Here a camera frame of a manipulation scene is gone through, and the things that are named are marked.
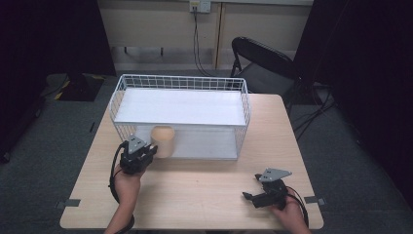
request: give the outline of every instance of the black chair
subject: black chair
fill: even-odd
[[[246,37],[235,38],[232,48],[235,61],[231,77],[244,78],[250,93],[280,95],[289,115],[301,85],[292,60],[285,54]],[[240,57],[250,61],[244,69]]]

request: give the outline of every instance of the hand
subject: hand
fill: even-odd
[[[140,190],[140,178],[143,176],[145,171],[138,174],[125,174],[122,171],[121,166],[118,164],[115,168],[115,189],[118,193],[119,203],[121,205],[135,205],[137,195]]]
[[[105,233],[115,233],[130,222],[140,190],[140,178],[144,173],[128,175],[123,173],[119,164],[116,166],[115,189],[119,197],[119,207],[113,214]]]
[[[288,193],[295,196],[294,191],[290,188]],[[308,234],[311,233],[307,227],[300,205],[291,197],[286,197],[285,208],[281,211],[276,206],[270,207],[271,212],[279,219],[282,226],[292,234]]]

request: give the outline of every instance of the wire basket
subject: wire basket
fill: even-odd
[[[250,119],[242,78],[124,74],[109,103],[121,138],[175,130],[175,158],[237,159]]]

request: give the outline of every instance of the black cable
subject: black cable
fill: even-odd
[[[330,105],[328,105],[327,107],[326,104],[328,102],[328,99],[331,96],[331,90],[329,90],[327,97],[325,98],[325,101],[322,103],[321,107],[316,110],[315,112],[311,113],[311,114],[307,114],[309,115],[309,117],[307,118],[307,120],[305,120],[303,123],[301,123],[298,127],[294,128],[293,132],[295,133],[297,130],[301,129],[305,124],[307,124],[307,126],[304,128],[304,130],[301,132],[301,134],[296,138],[296,140],[299,140],[301,138],[301,136],[304,134],[304,132],[310,127],[310,125],[313,123],[313,121],[320,116],[322,113],[324,113],[326,110],[328,110],[329,108],[331,108],[332,106],[334,106],[335,102],[333,101]],[[297,121],[301,118],[303,118],[306,115],[303,115],[299,118],[297,118],[294,121]]]
[[[214,75],[209,74],[207,71],[204,70],[202,64],[201,64],[201,59],[200,59],[200,44],[199,44],[199,39],[198,39],[198,15],[197,15],[198,9],[196,7],[193,8],[193,13],[194,13],[194,20],[195,20],[195,31],[194,31],[194,59],[195,59],[195,65],[197,66],[198,70],[204,75],[208,77],[215,77]]]
[[[309,227],[309,225],[310,225],[309,214],[308,214],[308,212],[307,212],[306,207],[304,206],[303,199],[301,199],[300,194],[298,194],[298,192],[295,191],[295,189],[293,189],[293,188],[290,187],[290,186],[286,186],[286,187],[287,187],[287,188],[290,188],[292,191],[294,191],[294,193],[297,194],[297,196],[300,198],[300,200],[298,200],[295,196],[293,196],[293,195],[291,195],[291,194],[287,194],[288,197],[293,198],[293,199],[298,203],[298,205],[300,205],[301,211],[303,212],[304,222],[306,223],[307,227]]]
[[[301,138],[301,136],[304,134],[304,132],[306,132],[306,130],[310,127],[310,125],[313,123],[313,121],[319,116],[319,115],[321,115],[321,113],[323,113],[323,112],[325,112],[325,111],[327,111],[329,108],[331,108],[331,107],[333,107],[334,106],[334,104],[335,104],[335,102],[332,102],[329,106],[327,106],[324,110],[321,110],[321,111],[319,111],[317,114],[316,114],[316,116],[314,116],[313,118],[311,118],[309,121],[308,121],[308,124],[307,124],[307,126],[304,128],[304,130],[301,132],[301,134],[297,137],[297,141]]]

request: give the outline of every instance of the metal wire mesh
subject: metal wire mesh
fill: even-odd
[[[188,76],[162,76],[162,75],[140,75],[124,74],[120,77],[118,85],[109,103],[109,111],[112,122],[121,138],[126,140],[136,133],[135,124],[116,123],[116,115],[121,106],[125,91],[128,88],[141,89],[164,89],[164,90],[193,90],[193,91],[218,91],[218,92],[240,92],[243,104],[245,127],[234,127],[235,144],[237,155],[240,154],[244,142],[244,136],[250,119],[250,105],[245,80],[242,78],[221,77],[188,77]]]

